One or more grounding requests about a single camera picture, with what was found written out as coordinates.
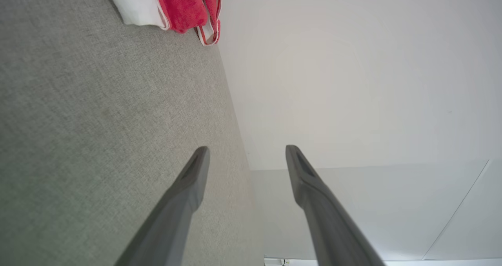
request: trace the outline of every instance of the gray carpet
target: gray carpet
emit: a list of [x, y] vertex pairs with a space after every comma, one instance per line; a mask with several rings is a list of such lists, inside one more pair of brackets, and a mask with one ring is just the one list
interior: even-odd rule
[[123, 25], [110, 0], [0, 0], [0, 264], [113, 265], [198, 146], [183, 265], [261, 265], [218, 48]]

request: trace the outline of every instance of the white wall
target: white wall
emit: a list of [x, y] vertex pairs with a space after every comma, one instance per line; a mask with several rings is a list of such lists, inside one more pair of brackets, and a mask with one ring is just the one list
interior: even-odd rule
[[502, 155], [501, 0], [224, 0], [252, 170]]
[[[386, 261], [387, 266], [500, 266], [502, 259], [475, 259], [449, 261]], [[292, 259], [289, 266], [318, 266], [315, 260]]]
[[[485, 164], [486, 160], [401, 164], [317, 169], [317, 173], [382, 259], [416, 260], [425, 256]], [[251, 179], [263, 219], [264, 254], [316, 259], [307, 220], [294, 200], [287, 170], [254, 171]], [[500, 245], [493, 248], [502, 257]]]

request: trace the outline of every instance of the fabric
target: fabric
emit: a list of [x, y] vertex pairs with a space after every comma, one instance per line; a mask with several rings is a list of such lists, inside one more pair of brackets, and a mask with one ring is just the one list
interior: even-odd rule
[[186, 33], [196, 28], [203, 46], [219, 40], [221, 0], [113, 0], [124, 23]]
[[169, 20], [170, 29], [186, 33], [207, 23], [206, 7], [202, 0], [158, 0]]
[[0, 0], [0, 264], [113, 265], [198, 146], [183, 265], [262, 265], [218, 48], [111, 0]]
[[207, 10], [207, 23], [199, 25], [197, 33], [203, 46], [217, 44], [220, 36], [221, 23], [219, 14], [221, 11], [221, 0], [204, 0]]
[[155, 25], [170, 28], [158, 0], [113, 0], [126, 25]]

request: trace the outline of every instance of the white ceiling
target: white ceiling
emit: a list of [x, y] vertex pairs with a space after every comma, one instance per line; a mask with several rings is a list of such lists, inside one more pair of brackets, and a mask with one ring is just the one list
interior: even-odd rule
[[425, 259], [502, 257], [502, 159], [485, 169]]
[[224, 0], [219, 49], [252, 170], [502, 155], [501, 0]]
[[[382, 259], [403, 260], [424, 257], [485, 164], [477, 160], [317, 172]], [[252, 179], [264, 221], [265, 255], [315, 259], [287, 171], [254, 171]], [[502, 248], [497, 248], [502, 257]]]

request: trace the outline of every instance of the red towel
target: red towel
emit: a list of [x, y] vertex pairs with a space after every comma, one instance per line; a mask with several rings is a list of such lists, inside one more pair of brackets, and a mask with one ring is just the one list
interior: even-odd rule
[[219, 13], [221, 0], [158, 0], [169, 21], [169, 29], [186, 33], [197, 28], [200, 42], [211, 46], [220, 34]]

